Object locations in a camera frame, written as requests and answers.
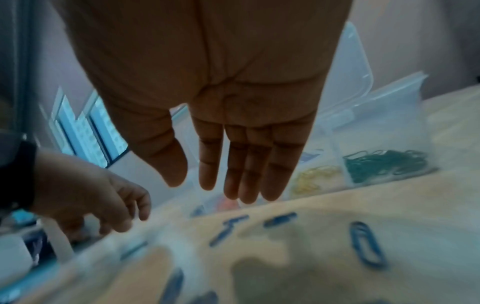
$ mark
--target adult hand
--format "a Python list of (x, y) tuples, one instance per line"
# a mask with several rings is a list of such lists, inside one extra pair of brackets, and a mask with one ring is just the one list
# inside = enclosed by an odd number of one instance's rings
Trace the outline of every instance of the adult hand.
[(29, 211), (55, 219), (67, 234), (83, 226), (92, 213), (100, 220), (100, 233), (113, 228), (125, 232), (138, 208), (147, 220), (149, 193), (108, 170), (65, 154), (39, 149), (34, 167), (34, 201)]
[(170, 186), (187, 161), (169, 108), (188, 103), (199, 182), (277, 199), (298, 162), (352, 0), (64, 0), (78, 60), (135, 154)]

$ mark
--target plastic lid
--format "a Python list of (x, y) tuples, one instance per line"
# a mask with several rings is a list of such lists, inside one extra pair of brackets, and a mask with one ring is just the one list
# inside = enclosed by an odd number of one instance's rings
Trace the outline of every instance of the plastic lid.
[(325, 81), (318, 113), (342, 101), (366, 95), (373, 84), (372, 70), (357, 29), (347, 22)]

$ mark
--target palm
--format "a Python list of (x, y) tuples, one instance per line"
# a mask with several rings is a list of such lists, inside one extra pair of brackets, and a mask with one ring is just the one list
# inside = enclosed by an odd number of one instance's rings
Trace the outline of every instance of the palm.
[(188, 103), (202, 187), (215, 184), (225, 129), (227, 197), (280, 196), (310, 133), (351, 0), (67, 3), (75, 52), (113, 122), (169, 185), (182, 183), (187, 161), (168, 109)]

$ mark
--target wooden table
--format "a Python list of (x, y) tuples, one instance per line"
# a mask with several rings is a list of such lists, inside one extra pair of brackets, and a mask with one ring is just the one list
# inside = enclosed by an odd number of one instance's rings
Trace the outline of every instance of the wooden table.
[[(424, 108), (436, 173), (191, 220), (174, 199), (147, 223), (86, 250), (21, 303), (157, 303), (176, 267), (185, 274), (176, 303), (209, 290), (221, 303), (478, 303), (480, 86)], [(291, 224), (262, 227), (291, 211), (298, 213)], [(243, 214), (250, 219), (209, 246), (223, 221)], [(372, 271), (356, 259), (348, 223), (357, 219), (375, 231), (389, 270)], [(145, 241), (139, 258), (121, 261), (120, 252)]]

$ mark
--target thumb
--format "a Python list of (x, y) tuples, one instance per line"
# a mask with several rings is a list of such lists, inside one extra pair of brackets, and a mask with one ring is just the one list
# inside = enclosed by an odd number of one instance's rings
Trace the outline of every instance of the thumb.
[(127, 109), (107, 100), (105, 107), (130, 150), (155, 168), (170, 187), (181, 185), (187, 176), (188, 164), (175, 138), (170, 111), (138, 104)]
[(129, 209), (113, 189), (100, 198), (93, 214), (103, 224), (108, 224), (117, 232), (126, 232), (132, 227), (133, 219)]

